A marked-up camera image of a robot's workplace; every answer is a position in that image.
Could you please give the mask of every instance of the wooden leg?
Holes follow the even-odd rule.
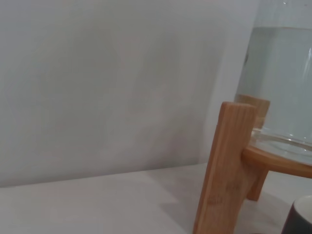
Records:
[[[249,193],[247,194],[247,199],[252,201],[258,201],[261,190],[265,181],[265,178],[267,177],[269,171],[263,170],[257,180],[254,182],[252,188],[250,189]]]
[[[232,234],[259,171],[241,161],[256,118],[250,105],[224,102],[210,153],[193,234]]]

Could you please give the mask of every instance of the black cup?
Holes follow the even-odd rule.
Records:
[[[294,201],[282,234],[312,234],[312,195]]]

